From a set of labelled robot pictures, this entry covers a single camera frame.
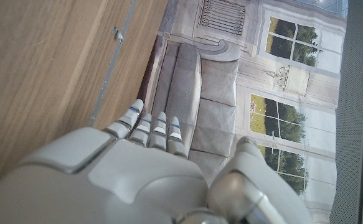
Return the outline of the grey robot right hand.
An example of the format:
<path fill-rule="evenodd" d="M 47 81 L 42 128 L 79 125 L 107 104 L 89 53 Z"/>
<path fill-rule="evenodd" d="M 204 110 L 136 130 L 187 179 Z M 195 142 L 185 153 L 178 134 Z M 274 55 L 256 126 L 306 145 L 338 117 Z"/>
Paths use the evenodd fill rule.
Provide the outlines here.
<path fill-rule="evenodd" d="M 136 100 L 103 130 L 80 128 L 0 180 L 0 223 L 311 223 L 296 192 L 242 137 L 211 184 L 184 154 L 177 118 Z"/>

